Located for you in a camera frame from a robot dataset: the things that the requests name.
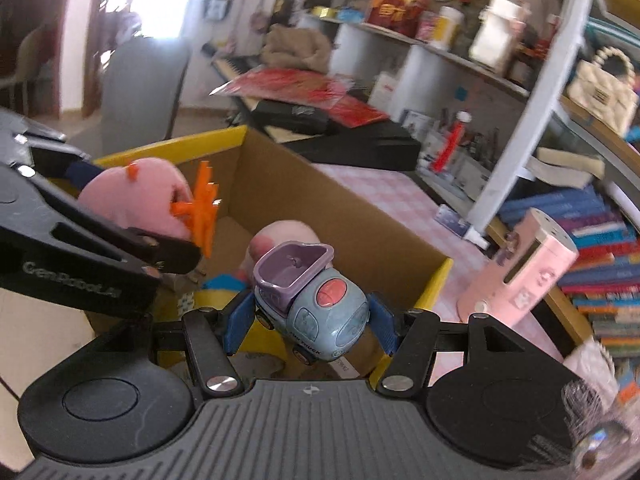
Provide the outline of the white quilted pouch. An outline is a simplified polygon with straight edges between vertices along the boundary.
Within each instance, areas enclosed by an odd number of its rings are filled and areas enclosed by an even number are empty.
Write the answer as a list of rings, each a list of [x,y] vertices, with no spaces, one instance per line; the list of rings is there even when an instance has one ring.
[[[597,393],[605,411],[612,408],[620,387],[612,356],[600,341],[589,337],[570,352],[563,364]]]

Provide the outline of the purple blue toy truck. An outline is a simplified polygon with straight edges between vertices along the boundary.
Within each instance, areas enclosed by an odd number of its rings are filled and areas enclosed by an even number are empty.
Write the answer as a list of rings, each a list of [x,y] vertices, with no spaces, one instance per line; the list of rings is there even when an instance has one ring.
[[[288,242],[253,269],[259,321],[292,341],[307,365],[344,356],[369,322],[366,294],[332,266],[333,258],[330,245]]]

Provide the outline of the black keyboard piano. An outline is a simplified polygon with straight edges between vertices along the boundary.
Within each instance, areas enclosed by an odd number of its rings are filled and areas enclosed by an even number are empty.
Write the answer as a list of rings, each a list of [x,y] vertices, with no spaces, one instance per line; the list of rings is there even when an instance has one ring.
[[[416,166],[420,143],[389,119],[347,128],[324,110],[234,96],[236,119],[317,164],[406,172]]]

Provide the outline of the large pink plush pig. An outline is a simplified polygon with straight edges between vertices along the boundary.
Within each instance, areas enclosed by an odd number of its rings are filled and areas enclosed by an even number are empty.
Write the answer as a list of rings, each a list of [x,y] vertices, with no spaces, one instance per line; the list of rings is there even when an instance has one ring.
[[[253,269],[256,262],[272,248],[288,242],[318,244],[318,235],[298,220],[279,220],[272,222],[255,234],[246,248],[243,261],[234,276],[245,284],[254,284]]]

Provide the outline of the white side shelf unit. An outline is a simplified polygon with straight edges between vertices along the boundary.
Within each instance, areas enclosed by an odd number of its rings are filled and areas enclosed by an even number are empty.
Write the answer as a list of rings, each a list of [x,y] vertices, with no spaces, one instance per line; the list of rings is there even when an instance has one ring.
[[[434,119],[458,110],[472,115],[472,130],[484,133],[501,151],[528,100],[529,91],[451,52],[369,24],[337,27],[330,61],[332,75],[370,86],[396,70],[397,84],[385,99],[387,122],[332,136],[296,141],[290,149],[316,164],[406,172],[416,168],[419,143],[401,127],[409,110]]]

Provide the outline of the grey chair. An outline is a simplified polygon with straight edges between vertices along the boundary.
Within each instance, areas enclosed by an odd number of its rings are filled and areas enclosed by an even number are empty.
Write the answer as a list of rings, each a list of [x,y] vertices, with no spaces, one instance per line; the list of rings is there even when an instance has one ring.
[[[116,49],[104,75],[104,155],[168,140],[191,57],[182,38],[136,37]]]

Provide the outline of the pink cylindrical dispenser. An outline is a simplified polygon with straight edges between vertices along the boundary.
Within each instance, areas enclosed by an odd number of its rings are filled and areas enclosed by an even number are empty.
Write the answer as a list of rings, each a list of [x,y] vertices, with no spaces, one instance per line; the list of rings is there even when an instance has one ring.
[[[578,257],[574,240],[548,214],[530,208],[503,248],[460,296],[461,321],[488,314],[513,327],[533,310]]]

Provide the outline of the red plastic bag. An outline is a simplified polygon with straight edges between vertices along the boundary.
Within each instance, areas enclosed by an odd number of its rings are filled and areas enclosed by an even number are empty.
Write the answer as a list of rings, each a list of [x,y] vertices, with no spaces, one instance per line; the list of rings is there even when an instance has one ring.
[[[349,89],[349,82],[310,70],[258,66],[215,88],[210,95],[240,96],[328,110],[344,98]]]

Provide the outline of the yellow tape roll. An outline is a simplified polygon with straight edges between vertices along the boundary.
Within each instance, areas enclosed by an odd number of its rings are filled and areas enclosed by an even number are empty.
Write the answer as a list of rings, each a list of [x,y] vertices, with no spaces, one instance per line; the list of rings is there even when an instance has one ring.
[[[180,318],[192,310],[212,309],[218,313],[215,333],[228,356],[244,352],[286,360],[283,338],[259,323],[253,293],[230,274],[220,274],[195,292],[183,294],[177,309]]]

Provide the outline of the cream quilted handbag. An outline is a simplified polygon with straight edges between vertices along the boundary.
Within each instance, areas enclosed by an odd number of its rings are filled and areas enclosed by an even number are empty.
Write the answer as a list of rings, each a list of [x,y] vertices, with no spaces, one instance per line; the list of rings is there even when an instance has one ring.
[[[604,69],[611,58],[622,63],[622,76],[615,76]],[[629,56],[619,48],[604,47],[597,50],[591,61],[582,60],[577,64],[566,94],[573,103],[624,138],[638,108],[635,79],[636,71]]]

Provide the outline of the white yellow bottle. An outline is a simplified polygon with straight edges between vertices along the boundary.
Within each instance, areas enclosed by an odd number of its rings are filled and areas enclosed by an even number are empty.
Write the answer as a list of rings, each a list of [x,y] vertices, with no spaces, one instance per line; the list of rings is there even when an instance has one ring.
[[[463,20],[461,11],[452,6],[443,6],[438,14],[430,45],[435,49],[449,51]]]

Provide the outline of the yellow cardboard box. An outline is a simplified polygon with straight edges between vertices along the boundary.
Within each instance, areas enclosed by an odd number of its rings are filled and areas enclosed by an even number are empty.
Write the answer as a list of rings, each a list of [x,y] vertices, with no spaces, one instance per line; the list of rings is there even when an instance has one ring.
[[[247,128],[185,136],[107,156],[100,173],[80,191],[80,202],[122,228],[139,228],[184,240],[191,219],[184,207],[198,191],[216,188],[216,231],[196,270],[176,276],[154,314],[178,318],[193,292],[200,307],[220,308],[229,286],[202,292],[201,281],[253,281],[257,260],[285,242],[324,243],[334,266],[391,306],[429,309],[452,266],[450,258],[405,226],[304,162]]]

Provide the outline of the beige folded cloth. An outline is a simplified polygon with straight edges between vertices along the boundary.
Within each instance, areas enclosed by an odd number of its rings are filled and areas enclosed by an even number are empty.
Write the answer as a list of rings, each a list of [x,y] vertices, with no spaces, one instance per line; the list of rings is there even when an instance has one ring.
[[[329,73],[332,42],[312,28],[272,25],[260,51],[262,64],[272,68]]]

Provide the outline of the small pink plush toy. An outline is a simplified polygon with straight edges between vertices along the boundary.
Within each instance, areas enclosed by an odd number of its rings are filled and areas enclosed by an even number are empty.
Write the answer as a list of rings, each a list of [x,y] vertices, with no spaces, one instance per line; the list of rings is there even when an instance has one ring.
[[[212,255],[220,200],[213,168],[202,160],[194,184],[157,157],[108,168],[80,192],[78,202],[123,229],[187,240]]]

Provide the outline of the white bookshelf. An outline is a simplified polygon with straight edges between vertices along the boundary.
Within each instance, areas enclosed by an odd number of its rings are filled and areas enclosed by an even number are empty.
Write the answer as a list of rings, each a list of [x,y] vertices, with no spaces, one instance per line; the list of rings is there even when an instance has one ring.
[[[639,375],[639,102],[624,138],[573,103],[577,64],[619,48],[636,71],[639,0],[563,0],[524,112],[468,213],[505,242],[530,208],[574,240],[578,257],[548,304],[574,341],[611,352],[626,386]]]

